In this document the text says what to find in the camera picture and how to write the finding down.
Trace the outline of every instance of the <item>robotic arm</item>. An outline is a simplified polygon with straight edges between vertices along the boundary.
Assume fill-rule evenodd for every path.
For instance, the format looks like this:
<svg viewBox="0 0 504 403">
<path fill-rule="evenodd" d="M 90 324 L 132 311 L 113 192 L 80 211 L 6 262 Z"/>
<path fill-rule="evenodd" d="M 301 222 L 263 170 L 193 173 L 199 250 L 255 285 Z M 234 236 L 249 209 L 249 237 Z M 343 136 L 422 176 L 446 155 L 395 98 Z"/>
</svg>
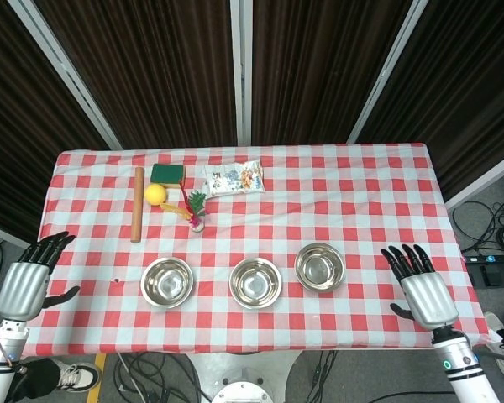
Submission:
<svg viewBox="0 0 504 403">
<path fill-rule="evenodd" d="M 26 322 L 39 315 L 41 309 L 69 301 L 80 287 L 72 287 L 61 296 L 46 296 L 49 278 L 63 249 L 75 238 L 68 232 L 57 233 L 30 245 L 18 262 L 9 267 L 0 290 L 0 403 L 6 400 L 28 339 Z"/>
<path fill-rule="evenodd" d="M 468 338 L 452 327 L 459 314 L 443 278 L 435 272 L 422 248 L 414 245 L 415 253 L 405 244 L 402 247 L 410 264 L 399 249 L 393 246 L 389 247 L 390 252 L 381 249 L 402 286 L 410 307 L 408 311 L 397 304 L 391 304 L 391 309 L 399 317 L 412 319 L 433 331 L 433 348 L 461 403 L 498 403 L 495 391 L 472 352 Z"/>
</svg>

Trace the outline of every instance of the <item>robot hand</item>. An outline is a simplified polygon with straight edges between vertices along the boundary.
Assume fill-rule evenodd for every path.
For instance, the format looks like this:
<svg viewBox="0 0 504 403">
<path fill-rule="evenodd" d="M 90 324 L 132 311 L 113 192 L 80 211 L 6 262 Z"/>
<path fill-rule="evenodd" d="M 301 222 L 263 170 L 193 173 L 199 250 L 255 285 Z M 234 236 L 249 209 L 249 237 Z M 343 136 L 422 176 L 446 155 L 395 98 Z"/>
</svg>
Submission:
<svg viewBox="0 0 504 403">
<path fill-rule="evenodd" d="M 410 311 L 394 303 L 390 305 L 391 309 L 399 317 L 412 319 L 429 330 L 452 325 L 459 314 L 443 278 L 435 272 L 431 260 L 421 247 L 414 245 L 418 256 L 407 245 L 403 244 L 402 247 L 410 264 L 399 249 L 390 246 L 388 249 L 391 253 L 381 249 L 402 286 Z"/>
<path fill-rule="evenodd" d="M 57 233 L 31 244 L 19 262 L 9 266 L 0 290 L 0 313 L 14 321 L 29 321 L 41 309 L 69 301 L 80 290 L 75 286 L 61 296 L 46 296 L 49 278 L 61 252 L 73 239 L 67 231 Z"/>
</svg>

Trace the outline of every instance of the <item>shoe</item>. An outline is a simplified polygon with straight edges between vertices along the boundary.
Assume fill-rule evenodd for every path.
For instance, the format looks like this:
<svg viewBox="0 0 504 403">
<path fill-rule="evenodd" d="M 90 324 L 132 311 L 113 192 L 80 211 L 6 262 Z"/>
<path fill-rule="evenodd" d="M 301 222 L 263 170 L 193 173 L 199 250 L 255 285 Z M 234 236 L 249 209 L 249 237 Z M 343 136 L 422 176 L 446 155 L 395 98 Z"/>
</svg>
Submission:
<svg viewBox="0 0 504 403">
<path fill-rule="evenodd" d="M 504 355 L 504 325 L 493 312 L 484 312 L 484 317 L 486 317 L 487 326 L 502 337 L 501 342 L 489 343 L 486 345 L 487 348 L 493 353 Z M 497 359 L 496 363 L 498 364 L 499 370 L 504 374 L 504 360 Z"/>
<path fill-rule="evenodd" d="M 56 389 L 68 392 L 86 392 L 95 388 L 101 381 L 101 370 L 93 364 L 76 363 L 69 365 L 52 359 L 60 367 L 60 380 Z"/>
</svg>

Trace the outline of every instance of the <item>tablecloth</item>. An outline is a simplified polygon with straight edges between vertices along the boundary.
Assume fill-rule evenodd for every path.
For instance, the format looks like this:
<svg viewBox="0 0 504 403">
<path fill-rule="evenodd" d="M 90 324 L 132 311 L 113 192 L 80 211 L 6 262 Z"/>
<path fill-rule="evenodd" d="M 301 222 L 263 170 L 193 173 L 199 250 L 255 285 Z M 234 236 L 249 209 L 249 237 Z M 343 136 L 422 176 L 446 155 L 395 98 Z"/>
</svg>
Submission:
<svg viewBox="0 0 504 403">
<path fill-rule="evenodd" d="M 154 163 L 184 164 L 191 191 L 201 188 L 204 165 L 256 159 L 265 193 L 208 200 L 201 233 L 145 203 L 142 241 L 129 241 L 135 166 L 145 167 L 148 183 Z M 168 202 L 183 206 L 180 191 L 169 190 Z M 429 347 L 430 333 L 389 307 L 407 305 L 380 249 L 401 243 L 418 243 L 432 257 L 459 310 L 456 327 L 473 343 L 489 337 L 423 144 L 65 152 L 39 235 L 63 230 L 76 240 L 49 294 L 81 291 L 29 323 L 27 355 Z M 334 292 L 297 281 L 296 255 L 313 242 L 345 258 L 345 282 Z M 195 278 L 188 300 L 166 311 L 139 290 L 147 265 L 165 256 L 185 260 Z M 272 306 L 250 311 L 231 296 L 228 277 L 256 256 L 279 268 L 283 286 Z"/>
</svg>

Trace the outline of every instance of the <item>dark curtain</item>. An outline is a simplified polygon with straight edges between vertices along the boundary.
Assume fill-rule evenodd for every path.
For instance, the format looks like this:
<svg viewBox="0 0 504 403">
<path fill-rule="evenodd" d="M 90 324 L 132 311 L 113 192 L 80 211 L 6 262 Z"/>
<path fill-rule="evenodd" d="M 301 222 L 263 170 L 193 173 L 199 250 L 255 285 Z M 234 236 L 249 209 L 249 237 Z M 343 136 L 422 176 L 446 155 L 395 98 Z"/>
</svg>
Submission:
<svg viewBox="0 0 504 403">
<path fill-rule="evenodd" d="M 359 137 L 428 145 L 445 199 L 504 159 L 504 0 L 431 1 Z"/>
<path fill-rule="evenodd" d="M 226 0 L 37 0 L 122 146 L 235 145 Z"/>
<path fill-rule="evenodd" d="M 410 0 L 255 0 L 252 144 L 344 143 Z"/>
<path fill-rule="evenodd" d="M 107 149 L 7 2 L 0 1 L 0 229 L 37 238 L 57 155 Z"/>
</svg>

